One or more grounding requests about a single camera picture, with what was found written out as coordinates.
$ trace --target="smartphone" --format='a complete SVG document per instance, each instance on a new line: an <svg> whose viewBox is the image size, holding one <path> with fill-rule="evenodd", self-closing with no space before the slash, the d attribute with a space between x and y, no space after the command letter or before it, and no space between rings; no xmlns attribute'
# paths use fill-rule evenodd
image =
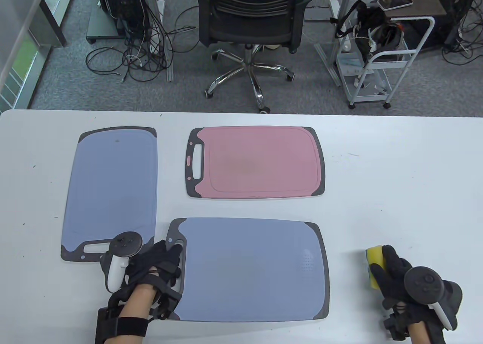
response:
<svg viewBox="0 0 483 344"><path fill-rule="evenodd" d="M379 4L383 11L391 11L393 9L410 6L412 0L378 0L377 4Z"/></svg>

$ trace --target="sponge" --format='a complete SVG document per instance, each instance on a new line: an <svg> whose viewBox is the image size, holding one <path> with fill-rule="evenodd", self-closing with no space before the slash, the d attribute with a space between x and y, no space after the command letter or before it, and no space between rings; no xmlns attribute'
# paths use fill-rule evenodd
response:
<svg viewBox="0 0 483 344"><path fill-rule="evenodd" d="M369 280L371 282L371 287L376 289L376 290L379 290L379 285L377 284L376 279L372 275L370 267L371 267L371 264L376 263L379 266L381 266L382 268L384 268L384 270L386 269L385 260L384 260L384 256L383 256L383 246L376 246L376 247L368 248L366 250L366 259L367 259L367 263L369 265L367 270L369 272Z"/></svg>

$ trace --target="black office chair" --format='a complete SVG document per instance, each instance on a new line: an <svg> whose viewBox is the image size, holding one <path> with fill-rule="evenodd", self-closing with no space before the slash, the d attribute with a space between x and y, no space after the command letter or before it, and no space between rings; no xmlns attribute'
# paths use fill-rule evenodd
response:
<svg viewBox="0 0 483 344"><path fill-rule="evenodd" d="M207 99L214 89L236 74L245 71L252 82L261 113L269 113L264 105L262 89L254 69L268 69L286 73L287 80L294 73L285 66L255 63L254 56L265 44L280 44L295 53L300 46L305 8L311 0L198 0L200 5L200 42L209 46L216 42L234 42L245 45L245 57L217 49L212 59L224 56L241 66L224 73L205 90Z"/></svg>

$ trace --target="chair base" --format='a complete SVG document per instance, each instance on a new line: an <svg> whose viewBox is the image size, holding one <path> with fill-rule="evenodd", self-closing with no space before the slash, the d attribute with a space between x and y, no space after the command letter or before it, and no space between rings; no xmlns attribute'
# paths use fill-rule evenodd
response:
<svg viewBox="0 0 483 344"><path fill-rule="evenodd" d="M264 63L255 63L255 54L262 48L261 44L255 45L245 45L245 57L242 59L238 57L236 54L231 52L227 52L223 49L217 49L212 53L212 59L217 60L219 56L224 56L228 59L231 59L234 62L240 64L239 67L233 68L231 71L224 73L223 75L219 76L216 80L212 82L209 88L205 90L205 96L207 99L213 97L213 91L224 83L225 81L229 80L233 76L236 76L238 73L244 71L248 73L248 77L252 83L253 92L255 94L255 98L257 99L258 109L261 113L270 113L270 109L265 106L264 98L262 94L262 88L258 83L257 76L255 75L255 69L268 69L270 71L281 71L287 75L287 81L293 81L295 77L295 73L290 71L285 66L280 65L266 65Z"/></svg>

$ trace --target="chrome chair leg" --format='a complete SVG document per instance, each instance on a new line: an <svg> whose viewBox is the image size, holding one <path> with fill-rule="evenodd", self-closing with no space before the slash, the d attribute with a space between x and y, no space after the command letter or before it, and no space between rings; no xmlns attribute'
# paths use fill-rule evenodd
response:
<svg viewBox="0 0 483 344"><path fill-rule="evenodd" d="M217 86L221 85L224 83L226 80L229 80L233 76L235 76L237 73L240 73L243 71L243 67L238 67L238 68L233 68L231 71L228 71L227 73L224 73L220 77L218 77L216 80L212 82L210 87L205 90L206 97L209 97L210 95L213 94L213 90L216 89Z"/></svg>
<svg viewBox="0 0 483 344"><path fill-rule="evenodd" d="M254 67L257 67L257 68L269 69L271 71L281 71L281 72L284 72L284 73L287 74L287 79L289 79L289 80L293 80L294 79L294 76L295 76L295 73L293 73L292 71L290 71L285 66L281 66L281 65L267 65L265 63L255 63L253 66Z"/></svg>
<svg viewBox="0 0 483 344"><path fill-rule="evenodd" d="M248 68L248 76L250 76L250 81L252 82L253 92L255 93L255 98L257 99L258 108L263 109L265 104L263 103L262 88L260 87L260 84L258 83L257 77L255 76L255 73L253 73L253 68L251 66Z"/></svg>
<svg viewBox="0 0 483 344"><path fill-rule="evenodd" d="M263 44L256 44L253 49L252 49L252 56L255 56L255 54L260 50L260 48L263 47Z"/></svg>
<svg viewBox="0 0 483 344"><path fill-rule="evenodd" d="M227 52L224 49L217 49L216 51L214 51L212 53L212 56L215 56L215 55L224 56L224 57L226 57L228 59L231 59L234 62L238 62L238 63L242 63L243 62L243 59L241 59L240 57L238 57L236 54L233 54L231 52Z"/></svg>

